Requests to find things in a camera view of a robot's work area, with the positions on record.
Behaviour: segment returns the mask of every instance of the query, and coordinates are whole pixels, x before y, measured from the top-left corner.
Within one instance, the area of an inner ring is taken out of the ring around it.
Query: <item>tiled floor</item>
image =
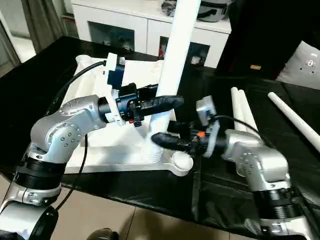
[[[8,186],[0,176],[0,201]],[[54,207],[68,191],[62,190]],[[86,240],[92,232],[103,228],[118,232],[120,240],[251,240],[78,191],[60,209],[51,240]]]

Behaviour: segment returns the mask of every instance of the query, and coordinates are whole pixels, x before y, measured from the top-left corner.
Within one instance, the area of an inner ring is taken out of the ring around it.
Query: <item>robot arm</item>
[[[248,132],[228,129],[223,158],[235,163],[238,175],[245,177],[253,193],[263,234],[300,235],[314,240],[313,233],[294,198],[286,158],[276,149]]]
[[[246,178],[262,233],[268,237],[303,236],[314,240],[307,219],[294,200],[297,196],[286,158],[249,132],[227,129],[225,138],[219,139],[219,123],[210,96],[197,102],[197,112],[205,130],[197,130],[191,124],[189,142],[164,133],[157,133],[151,139],[164,148],[204,157],[210,157],[214,148],[222,147],[222,158],[234,162],[237,174]]]
[[[140,126],[144,116],[169,111],[183,104],[179,96],[156,97],[156,85],[120,89],[116,107],[124,121]],[[24,240],[49,240],[58,220],[51,206],[61,192],[61,178],[82,138],[115,121],[105,97],[73,99],[57,112],[38,120],[31,130],[31,144],[17,167],[0,207],[1,233],[17,233]]]

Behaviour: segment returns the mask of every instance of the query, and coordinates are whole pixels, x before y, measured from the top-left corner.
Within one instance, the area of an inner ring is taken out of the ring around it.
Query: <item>black table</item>
[[[13,177],[14,166],[30,143],[32,125],[74,74],[75,57],[87,54],[105,58],[109,52],[130,60],[157,60],[154,56],[62,37],[0,79],[3,175]],[[217,77],[212,68],[185,66],[179,87],[185,105],[176,110],[178,120],[197,119],[196,100],[207,95],[213,96],[219,114],[232,116],[231,87],[245,90],[258,129],[287,157],[291,178],[319,221],[320,154],[272,104],[267,93],[278,94],[320,133],[320,91],[270,80]],[[233,127],[232,122],[221,122],[222,131]],[[65,175],[62,183],[71,186],[74,179],[75,174]],[[76,189],[248,237],[260,234],[246,181],[219,154],[210,160],[195,159],[194,168],[185,177],[169,171],[85,173]]]

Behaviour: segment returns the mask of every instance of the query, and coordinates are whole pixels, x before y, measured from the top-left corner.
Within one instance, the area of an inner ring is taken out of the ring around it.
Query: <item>white pipe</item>
[[[240,104],[241,104],[242,114],[244,117],[244,122],[246,124],[249,124],[255,130],[258,130],[257,124],[255,122],[255,118],[252,114],[251,108],[249,106],[249,103],[248,103],[248,100],[247,100],[247,97],[245,94],[245,91],[239,90],[238,94],[239,94],[239,98],[240,98]],[[257,135],[260,138],[259,134],[255,133],[252,129],[246,127],[246,131],[248,133],[252,133],[254,135]]]
[[[320,136],[298,114],[296,114],[274,92],[269,92],[268,97],[283,112],[284,115],[300,130],[309,142],[320,153]]]
[[[200,3],[201,0],[178,0],[176,3],[172,30],[156,92],[157,97],[177,95]],[[164,150],[151,141],[151,136],[166,132],[169,121],[170,111],[152,115],[146,142],[142,148],[148,162],[155,163],[161,159]]]
[[[231,99],[232,99],[232,110],[233,110],[233,117],[240,120],[240,121],[245,121],[242,107],[241,107],[241,101],[240,101],[240,96],[238,92],[238,88],[235,86],[231,88]],[[241,123],[234,122],[234,129],[238,131],[247,131],[246,126],[242,125]]]

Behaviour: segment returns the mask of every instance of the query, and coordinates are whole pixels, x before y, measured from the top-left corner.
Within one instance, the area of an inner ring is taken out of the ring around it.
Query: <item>white cylindrical rod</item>
[[[270,92],[268,94],[268,97],[320,153],[320,136],[315,132],[315,130],[313,130],[298,114],[295,113],[295,111],[293,111],[274,92]]]
[[[242,114],[243,114],[243,118],[244,118],[244,122],[246,124],[249,124],[251,127],[253,127],[255,130],[258,130],[257,128],[257,124],[256,124],[256,121],[255,121],[255,118],[252,114],[252,111],[251,111],[251,108],[249,106],[249,103],[248,103],[248,99],[247,99],[247,96],[245,94],[245,91],[243,90],[239,90],[239,98],[240,98],[240,104],[241,104],[241,109],[242,109]],[[257,134],[255,131],[253,131],[252,129],[246,127],[246,131],[248,133],[252,133],[254,135],[257,135],[259,138],[259,134]]]
[[[156,92],[157,97],[177,95],[200,3],[201,0],[178,0],[176,3],[172,30]],[[166,132],[169,121],[170,111],[152,115],[142,149],[148,162],[158,162],[161,159],[164,150],[151,141],[151,136]]]
[[[232,110],[233,110],[233,117],[235,119],[238,119],[240,121],[245,121],[244,115],[242,112],[242,107],[241,107],[241,101],[240,101],[240,96],[239,96],[239,91],[238,88],[235,86],[231,88],[231,99],[232,99]],[[244,126],[241,123],[234,122],[234,129],[238,131],[247,131],[246,126]]]

